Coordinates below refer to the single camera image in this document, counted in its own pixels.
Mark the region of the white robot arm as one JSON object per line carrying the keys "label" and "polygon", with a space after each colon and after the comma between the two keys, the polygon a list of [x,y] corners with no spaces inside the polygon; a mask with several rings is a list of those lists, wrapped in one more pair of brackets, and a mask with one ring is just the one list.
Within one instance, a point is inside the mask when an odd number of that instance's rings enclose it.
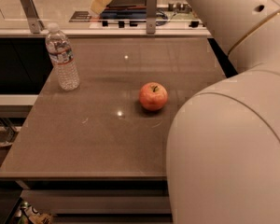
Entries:
{"label": "white robot arm", "polygon": [[280,0],[186,0],[239,73],[192,96],[166,150],[174,224],[280,224]]}

